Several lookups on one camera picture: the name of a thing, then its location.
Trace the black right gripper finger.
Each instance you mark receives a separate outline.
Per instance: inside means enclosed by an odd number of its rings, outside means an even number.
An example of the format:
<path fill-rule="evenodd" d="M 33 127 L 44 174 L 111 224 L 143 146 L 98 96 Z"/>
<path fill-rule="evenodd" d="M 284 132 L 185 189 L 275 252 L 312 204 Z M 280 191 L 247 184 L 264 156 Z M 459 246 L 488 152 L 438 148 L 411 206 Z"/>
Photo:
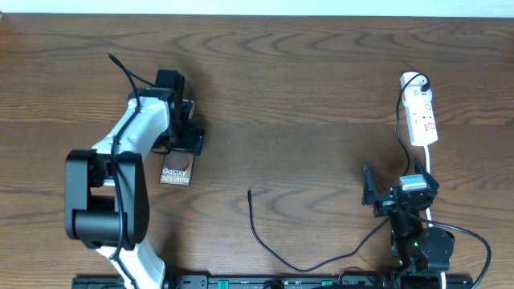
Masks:
<path fill-rule="evenodd" d="M 414 159 L 414 171 L 423 176 L 428 189 L 437 189 L 439 187 L 438 182 L 430 175 L 418 158 Z"/>
<path fill-rule="evenodd" d="M 376 190 L 373 183 L 373 175 L 369 165 L 364 167 L 365 184 L 363 188 L 363 197 L 374 197 Z"/>

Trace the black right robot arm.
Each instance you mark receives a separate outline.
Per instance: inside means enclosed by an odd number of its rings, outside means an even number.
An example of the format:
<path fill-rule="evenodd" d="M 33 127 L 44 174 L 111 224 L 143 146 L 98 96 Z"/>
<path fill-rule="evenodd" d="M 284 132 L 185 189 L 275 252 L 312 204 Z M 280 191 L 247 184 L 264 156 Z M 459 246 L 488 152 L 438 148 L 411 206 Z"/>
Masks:
<path fill-rule="evenodd" d="M 455 237 L 441 228 L 423 225 L 419 213 L 433 204 L 439 184 L 418 159 L 414 161 L 414 170 L 414 175 L 401 177 L 388 193 L 379 194 L 367 165 L 361 204 L 372 206 L 376 217 L 390 220 L 391 250 L 400 262 L 398 279 L 403 276 L 438 278 L 450 268 Z"/>

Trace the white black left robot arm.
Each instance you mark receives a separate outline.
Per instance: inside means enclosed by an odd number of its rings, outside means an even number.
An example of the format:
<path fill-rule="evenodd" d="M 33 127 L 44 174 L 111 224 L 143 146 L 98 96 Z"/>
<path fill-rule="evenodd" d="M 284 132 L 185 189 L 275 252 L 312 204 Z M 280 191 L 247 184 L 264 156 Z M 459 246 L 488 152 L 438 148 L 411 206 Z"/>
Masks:
<path fill-rule="evenodd" d="M 146 234 L 149 197 L 144 161 L 151 150 L 198 155 L 204 129 L 189 122 L 194 102 L 180 88 L 139 88 L 112 131 L 65 162 L 65 230 L 107 258 L 117 280 L 87 278 L 73 287 L 173 288 L 175 280 Z"/>

